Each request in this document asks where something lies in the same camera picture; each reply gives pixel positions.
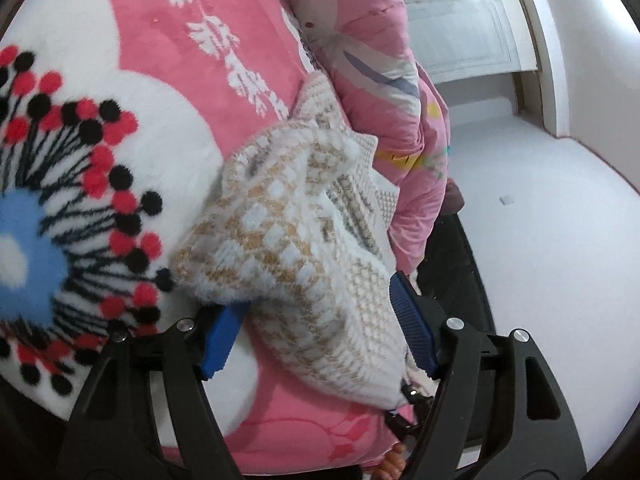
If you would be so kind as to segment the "person's hand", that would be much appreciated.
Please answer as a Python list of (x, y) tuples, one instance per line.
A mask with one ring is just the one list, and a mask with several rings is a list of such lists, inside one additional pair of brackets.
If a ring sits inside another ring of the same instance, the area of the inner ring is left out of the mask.
[(405, 452), (407, 448), (402, 443), (396, 443), (376, 465), (371, 472), (372, 480), (399, 480), (405, 470)]

